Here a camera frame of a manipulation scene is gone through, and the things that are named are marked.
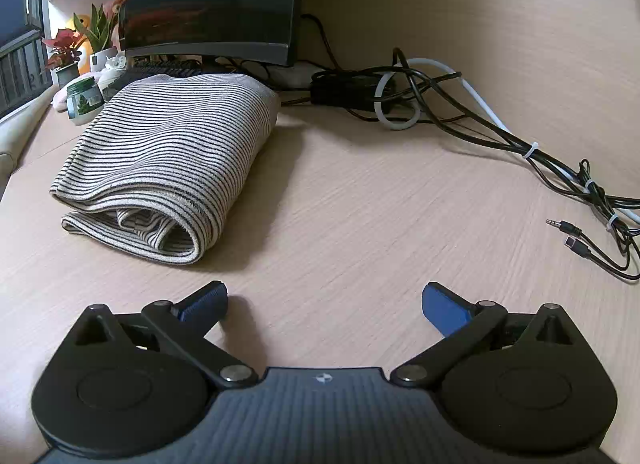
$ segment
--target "striped cloth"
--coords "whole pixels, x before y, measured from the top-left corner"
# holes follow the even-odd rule
[[[164,263],[200,259],[222,232],[280,100],[242,74],[164,74],[118,92],[80,136],[50,194],[68,232]]]

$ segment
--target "yellow duck toy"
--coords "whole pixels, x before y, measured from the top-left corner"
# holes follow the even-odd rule
[[[78,14],[78,18],[80,19],[80,23],[82,23],[82,25],[89,28],[89,25],[91,24],[91,17],[87,16],[86,14]],[[74,25],[73,18],[66,22],[65,28],[78,30]],[[80,75],[82,75],[91,70],[89,65],[89,56],[93,54],[94,51],[91,48],[91,43],[89,43],[89,40],[85,40],[84,43],[82,43],[82,45],[80,46],[80,51],[82,52],[82,55],[80,56],[80,61],[78,63],[78,72],[80,72]]]

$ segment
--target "connector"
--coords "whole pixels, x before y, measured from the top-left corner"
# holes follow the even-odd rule
[[[583,258],[588,258],[591,256],[591,249],[588,248],[587,244],[583,241],[578,240],[574,237],[567,237],[564,241],[564,244],[574,251],[575,254],[579,254]]]
[[[580,227],[575,227],[571,222],[556,222],[554,220],[547,220],[547,224],[552,225],[553,227],[557,227],[563,233],[571,235],[572,237],[579,237],[582,234],[582,230]]]

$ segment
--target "jar with green lid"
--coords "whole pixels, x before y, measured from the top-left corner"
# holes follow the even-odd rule
[[[92,121],[104,106],[94,78],[81,79],[66,88],[66,110],[72,123],[80,126]]]

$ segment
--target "folded towel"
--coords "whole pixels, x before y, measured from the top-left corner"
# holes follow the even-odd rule
[[[242,74],[133,82],[87,127],[50,194],[70,233],[165,263],[200,259],[222,232],[280,100]]]

